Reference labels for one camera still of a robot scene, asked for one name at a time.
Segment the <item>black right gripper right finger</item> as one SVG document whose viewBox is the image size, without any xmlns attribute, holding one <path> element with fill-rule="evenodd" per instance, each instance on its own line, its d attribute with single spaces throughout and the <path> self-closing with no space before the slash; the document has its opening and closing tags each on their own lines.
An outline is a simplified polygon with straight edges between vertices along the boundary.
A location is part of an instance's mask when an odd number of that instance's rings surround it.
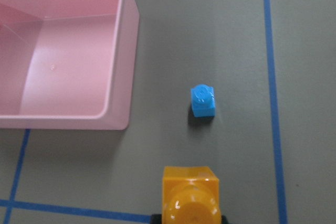
<svg viewBox="0 0 336 224">
<path fill-rule="evenodd" d="M 226 216 L 222 215 L 221 224 L 229 224 Z"/>
</svg>

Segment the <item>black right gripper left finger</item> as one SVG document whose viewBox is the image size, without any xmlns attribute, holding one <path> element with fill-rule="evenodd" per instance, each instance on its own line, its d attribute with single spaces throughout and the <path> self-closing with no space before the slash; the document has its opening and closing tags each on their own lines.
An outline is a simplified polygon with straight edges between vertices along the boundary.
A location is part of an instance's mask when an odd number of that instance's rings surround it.
<svg viewBox="0 0 336 224">
<path fill-rule="evenodd" d="M 151 215 L 151 224 L 162 224 L 162 215 L 161 214 L 152 214 Z"/>
</svg>

